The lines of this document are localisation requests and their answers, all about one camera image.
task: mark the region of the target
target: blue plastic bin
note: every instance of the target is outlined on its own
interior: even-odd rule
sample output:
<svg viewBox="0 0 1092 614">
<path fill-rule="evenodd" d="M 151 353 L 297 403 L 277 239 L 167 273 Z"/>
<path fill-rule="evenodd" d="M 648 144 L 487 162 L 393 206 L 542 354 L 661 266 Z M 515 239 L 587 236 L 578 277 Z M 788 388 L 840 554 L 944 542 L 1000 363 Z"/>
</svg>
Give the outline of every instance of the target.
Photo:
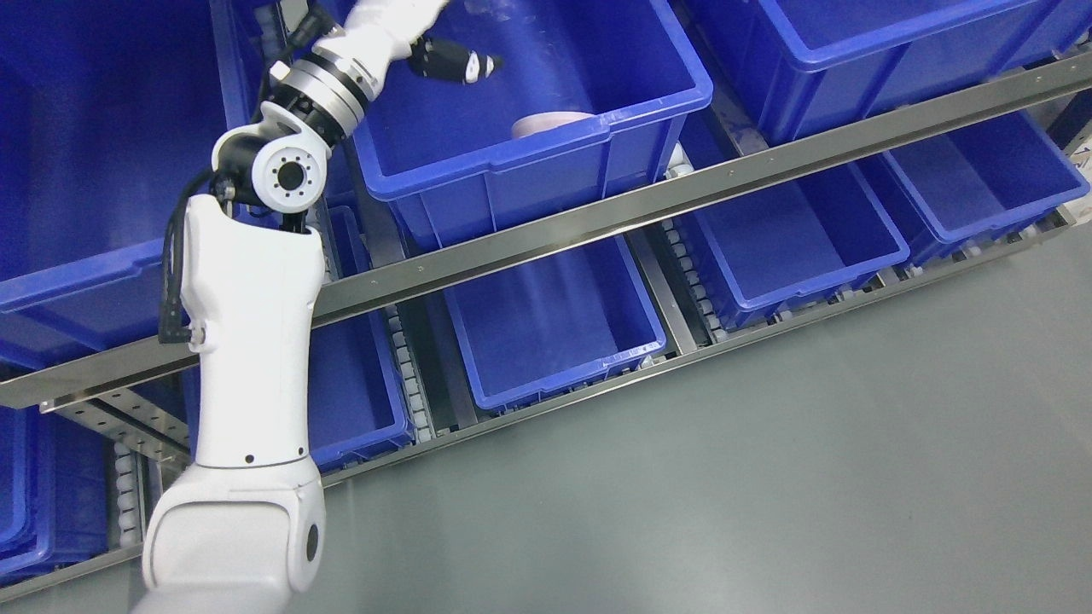
<svg viewBox="0 0 1092 614">
<path fill-rule="evenodd" d="M 781 144 L 1069 48 L 1088 0 L 686 0 L 759 130 Z"/>
<path fill-rule="evenodd" d="M 330 210 L 343 274 L 369 268 L 352 210 Z M 190 448 L 195 452 L 200 415 L 198 369 L 182 374 Z M 311 332 L 307 427 L 311 458 L 322 472 L 370 460 L 414 440 L 402 376 L 394 362 L 381 311 L 372 311 Z"/>
<path fill-rule="evenodd" d="M 664 349 L 621 237 L 444 291 L 474 401 L 503 413 L 603 380 Z"/>
<path fill-rule="evenodd" d="M 954 130 L 860 161 L 910 262 L 951 256 L 968 240 L 1021 231 L 1089 185 L 1025 113 Z"/>
<path fill-rule="evenodd" d="M 666 0 L 451 2 L 431 32 L 505 64 L 468 86 L 399 62 L 356 132 L 368 189 L 424 250 L 651 184 L 712 95 Z M 512 140 L 559 110 L 595 117 Z"/>
<path fill-rule="evenodd" d="M 59 416 L 0 408 L 0 438 L 14 444 L 2 460 L 33 476 L 4 493 L 22 501 L 13 517 L 23 527 L 0 544 L 0 585 L 105 552 L 106 464 L 98 434 Z"/>
<path fill-rule="evenodd" d="M 22 544 L 32 527 L 28 413 L 0 408 L 0 553 Z"/>
<path fill-rule="evenodd" d="M 696 168 L 734 157 L 691 117 L 681 143 Z M 781 309 L 859 288 L 910 250 L 854 164 L 731 199 L 677 219 L 721 323 L 743 328 Z"/>
<path fill-rule="evenodd" d="M 2 2 L 0 92 L 0 362 L 154 334 L 167 216 L 226 127 L 207 2 Z"/>
</svg>

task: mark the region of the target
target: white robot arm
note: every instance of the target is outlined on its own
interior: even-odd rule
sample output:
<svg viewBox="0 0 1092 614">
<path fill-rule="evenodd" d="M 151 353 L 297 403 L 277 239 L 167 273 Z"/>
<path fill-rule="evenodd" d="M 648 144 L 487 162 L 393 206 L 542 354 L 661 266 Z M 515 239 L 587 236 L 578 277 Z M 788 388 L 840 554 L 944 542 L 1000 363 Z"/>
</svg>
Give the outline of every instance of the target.
<svg viewBox="0 0 1092 614">
<path fill-rule="evenodd" d="M 305 215 L 322 194 L 331 149 L 364 120 L 388 64 L 408 58 L 420 74 L 448 67 L 427 75 L 462 82 L 499 66 L 449 43 L 436 52 L 423 38 L 447 1 L 360 0 L 344 28 L 290 69 L 274 64 L 261 120 L 213 149 L 214 194 L 173 215 L 161 341 L 200 354 L 201 424 L 194 464 L 152 516 L 149 592 L 134 613 L 273 614 L 314 580 L 325 507 L 308 449 L 307 356 L 324 265 Z M 233 203 L 280 213 L 280 229 L 233 220 Z"/>
</svg>

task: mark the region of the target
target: black cable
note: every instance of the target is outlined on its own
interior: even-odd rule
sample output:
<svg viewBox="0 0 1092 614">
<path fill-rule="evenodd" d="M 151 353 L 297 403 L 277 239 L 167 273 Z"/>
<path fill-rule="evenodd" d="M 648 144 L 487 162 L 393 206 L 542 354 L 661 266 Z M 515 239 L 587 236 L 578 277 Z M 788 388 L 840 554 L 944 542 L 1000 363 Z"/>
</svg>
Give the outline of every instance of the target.
<svg viewBox="0 0 1092 614">
<path fill-rule="evenodd" d="M 190 330 L 182 327 L 182 258 L 186 245 L 186 204 L 202 184 L 212 179 L 212 168 L 204 168 L 197 174 L 178 197 L 175 209 L 167 220 L 167 228 L 163 235 L 163 287 L 159 303 L 159 343 L 187 343 Z"/>
<path fill-rule="evenodd" d="M 262 101 L 264 101 L 270 93 L 270 76 L 269 71 L 273 64 L 277 62 L 287 63 L 292 60 L 292 56 L 302 49 L 304 47 L 311 44 L 312 40 L 319 36 L 329 33 L 337 25 L 337 21 L 330 16 L 330 13 L 322 8 L 321 4 L 314 3 L 308 7 L 307 14 L 300 20 L 299 25 L 296 29 L 288 35 L 288 42 L 284 49 L 273 58 L 273 61 L 266 63 L 265 70 L 262 71 L 262 80 L 258 85 L 258 108 L 254 109 L 254 114 L 250 116 L 250 122 L 254 123 L 262 117 L 261 106 Z"/>
</svg>

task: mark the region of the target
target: metal shelf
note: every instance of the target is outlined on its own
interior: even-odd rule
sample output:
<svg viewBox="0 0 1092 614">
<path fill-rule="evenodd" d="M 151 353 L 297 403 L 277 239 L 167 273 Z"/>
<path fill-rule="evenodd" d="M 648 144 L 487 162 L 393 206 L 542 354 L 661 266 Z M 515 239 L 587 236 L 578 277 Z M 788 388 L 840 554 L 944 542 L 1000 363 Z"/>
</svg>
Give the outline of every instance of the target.
<svg viewBox="0 0 1092 614">
<path fill-rule="evenodd" d="M 1069 228 L 1070 226 L 1066 220 L 1064 220 L 1060 214 L 1055 214 L 1048 220 L 1040 222 L 1030 231 L 1020 234 L 1012 234 L 1005 240 L 996 244 L 981 246 L 974 253 L 961 251 L 957 252 L 951 259 L 927 264 L 926 268 L 916 275 L 907 274 L 900 269 L 887 269 L 881 271 L 876 279 L 873 280 L 870 285 L 862 292 L 853 293 L 852 295 L 843 295 L 839 297 L 838 300 L 817 304 L 812 307 L 798 310 L 790 319 L 781 319 L 779 321 L 774 321 L 773 323 L 760 324 L 732 332 L 720 342 L 712 342 L 708 336 L 700 335 L 698 339 L 695 339 L 695 335 L 690 332 L 695 330 L 695 327 L 692 326 L 693 315 L 691 314 L 688 316 L 686 314 L 686 307 L 688 307 L 687 298 L 679 296 L 679 293 L 685 291 L 679 291 L 678 286 L 673 284 L 673 280 L 670 279 L 672 276 L 681 275 L 681 271 L 673 271 L 669 267 L 664 267 L 662 270 L 664 273 L 663 276 L 657 279 L 646 278 L 646 282 L 651 284 L 651 290 L 657 297 L 664 297 L 664 293 L 669 293 L 669 295 L 674 297 L 673 300 L 661 303 L 661 308 L 665 308 L 670 311 L 669 315 L 665 315 L 665 318 L 675 318 L 676 323 L 682 323 L 686 321 L 690 326 L 676 327 L 672 329 L 673 342 L 676 345 L 673 351 L 661 357 L 661 359 L 656 361 L 654 364 L 600 383 L 547 399 L 541 403 L 536 403 L 502 416 L 490 417 L 480 422 L 476 420 L 471 421 L 471 423 L 465 424 L 465 426 L 460 425 L 458 429 L 447 432 L 436 439 L 404 448 L 397 452 L 393 452 L 354 468 L 328 474 L 323 476 L 323 486 L 328 488 L 333 487 L 364 473 L 375 471 L 383 467 L 405 462 L 423 454 L 435 452 L 442 448 L 485 435 L 486 433 L 511 426 L 561 408 L 578 404 L 639 381 L 651 379 L 677 368 L 712 358 L 714 356 L 720 356 L 753 343 L 800 329 L 808 324 L 820 322 L 842 314 L 847 314 L 868 305 L 874 305 L 880 300 L 898 296 L 928 284 L 951 279 L 960 273 L 964 273 L 984 264 L 1004 259 L 1013 253 L 1030 249 L 1049 240 Z M 654 251 L 653 248 L 662 238 L 662 235 L 663 231 L 658 226 L 653 226 L 650 228 L 634 231 L 627 236 L 630 245 L 634 248 L 634 252 L 638 255 L 639 260 L 642 261 L 642 267 L 643 263 L 648 262 L 646 260 L 641 260 L 642 251 L 645 249 L 650 250 L 649 252 Z M 408 322 L 413 320 L 413 318 L 406 317 L 406 320 Z M 79 565 L 60 569 L 49 575 L 26 580 L 25 582 L 14 585 L 5 589 L 0 589 L 0 603 L 57 586 L 100 569 L 112 567 L 136 558 L 140 554 L 140 546 L 128 546 L 126 548 L 109 552 Z"/>
<path fill-rule="evenodd" d="M 314 326 L 422 296 L 721 200 L 1092 87 L 1092 51 L 903 107 L 323 287 Z M 154 338 L 0 382 L 0 405 L 56 411 L 197 364 Z"/>
<path fill-rule="evenodd" d="M 444 354 L 444 359 L 423 361 L 419 382 L 428 398 L 429 425 L 437 437 L 387 457 L 327 475 L 325 486 L 403 462 L 440 448 L 472 439 L 554 410 L 580 403 L 676 368 L 693 364 L 751 343 L 798 329 L 949 279 L 953 275 L 1022 251 L 1069 228 L 1054 215 L 1037 228 L 1008 240 L 982 246 L 981 252 L 960 252 L 957 258 L 928 265 L 911 275 L 889 269 L 873 281 L 867 292 L 842 296 L 831 304 L 799 310 L 791 319 L 748 328 L 714 340 L 703 329 L 702 315 L 687 293 L 681 271 L 675 270 L 663 229 L 655 224 L 709 204 L 787 181 L 888 149 L 933 137 L 1048 99 L 1092 87 L 1092 50 L 1021 71 L 992 83 L 907 106 L 889 114 L 831 130 L 815 137 L 761 151 L 685 177 L 605 199 L 585 206 L 531 222 L 522 226 L 460 244 L 443 250 L 405 259 L 395 246 L 369 244 L 373 261 L 384 264 L 323 287 L 313 326 L 333 323 L 377 308 L 399 304 L 406 338 L 418 358 Z M 1087 94 L 1079 99 L 1087 99 Z M 1089 113 L 1075 110 L 1065 117 L 1068 135 L 1090 126 Z M 390 234 L 389 214 L 383 217 L 365 206 L 366 226 Z M 642 276 L 668 332 L 668 351 L 644 368 L 607 381 L 572 390 L 520 411 L 489 417 L 476 412 L 465 389 L 458 347 L 443 326 L 442 309 L 435 305 L 438 290 L 514 267 L 565 249 L 608 236 L 626 234 Z M 38 405 L 58 412 L 108 437 L 126 442 L 173 470 L 189 461 L 185 425 L 146 400 L 132 397 L 129 387 L 164 377 L 197 364 L 185 346 L 159 345 L 145 339 L 121 347 L 72 361 L 56 367 L 0 381 L 0 405 Z M 41 590 L 140 555 L 139 546 L 112 551 L 54 574 L 0 589 L 0 603 Z"/>
</svg>

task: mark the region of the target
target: gray floor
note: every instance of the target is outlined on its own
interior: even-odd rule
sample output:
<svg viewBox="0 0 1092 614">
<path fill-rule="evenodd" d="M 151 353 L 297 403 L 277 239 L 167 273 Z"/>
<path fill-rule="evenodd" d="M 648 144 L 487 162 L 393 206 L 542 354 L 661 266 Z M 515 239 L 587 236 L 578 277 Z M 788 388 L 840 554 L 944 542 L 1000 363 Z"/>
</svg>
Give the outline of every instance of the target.
<svg viewBox="0 0 1092 614">
<path fill-rule="evenodd" d="M 1092 612 L 1090 367 L 1087 227 L 334 488 L 292 611 Z"/>
</svg>

